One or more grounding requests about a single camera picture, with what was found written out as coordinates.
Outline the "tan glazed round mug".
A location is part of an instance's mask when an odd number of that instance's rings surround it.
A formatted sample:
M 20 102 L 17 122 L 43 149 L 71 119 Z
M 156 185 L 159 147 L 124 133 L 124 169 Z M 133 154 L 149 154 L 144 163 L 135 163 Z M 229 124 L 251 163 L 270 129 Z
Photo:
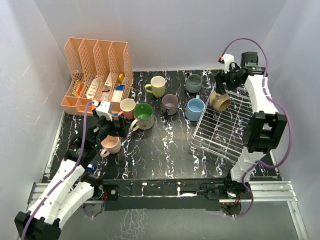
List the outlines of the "tan glazed round mug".
M 213 91 L 209 96 L 209 105 L 216 111 L 222 112 L 231 104 L 231 98 L 227 93 L 219 94 Z

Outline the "green-inside mushroom pattern mug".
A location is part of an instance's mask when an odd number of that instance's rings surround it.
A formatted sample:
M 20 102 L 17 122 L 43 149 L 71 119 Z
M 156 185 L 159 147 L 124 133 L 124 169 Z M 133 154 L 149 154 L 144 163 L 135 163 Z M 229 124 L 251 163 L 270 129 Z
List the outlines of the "green-inside mushroom pattern mug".
M 154 111 L 148 103 L 139 103 L 133 110 L 134 120 L 130 125 L 130 131 L 138 129 L 148 130 L 155 122 Z

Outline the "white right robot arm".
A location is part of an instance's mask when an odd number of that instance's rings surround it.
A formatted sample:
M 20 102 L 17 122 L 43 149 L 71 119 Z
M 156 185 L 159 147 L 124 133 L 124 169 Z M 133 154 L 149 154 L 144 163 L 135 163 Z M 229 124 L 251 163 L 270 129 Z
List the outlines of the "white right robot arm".
M 224 69 L 214 77 L 216 89 L 209 97 L 211 107 L 219 112 L 226 110 L 231 104 L 227 91 L 240 85 L 248 91 L 252 107 L 252 116 L 242 135 L 242 152 L 222 187 L 223 194 L 233 199 L 247 191 L 250 175 L 258 161 L 278 147 L 288 120 L 272 103 L 267 70 L 259 66 L 257 52 L 242 53 L 240 64 L 228 53 L 218 61 Z

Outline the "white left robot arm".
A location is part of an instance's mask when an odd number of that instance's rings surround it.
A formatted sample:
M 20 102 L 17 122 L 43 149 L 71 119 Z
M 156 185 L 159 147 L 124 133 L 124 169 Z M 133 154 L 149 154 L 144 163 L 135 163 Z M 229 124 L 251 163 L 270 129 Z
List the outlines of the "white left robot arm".
M 97 200 L 103 195 L 100 179 L 87 177 L 81 180 L 86 168 L 102 148 L 106 137 L 125 137 L 126 121 L 121 115 L 117 120 L 106 113 L 93 114 L 95 125 L 86 127 L 69 143 L 60 166 L 46 189 L 26 211 L 18 212 L 14 223 L 22 240 L 57 240 L 67 220 L 88 199 Z

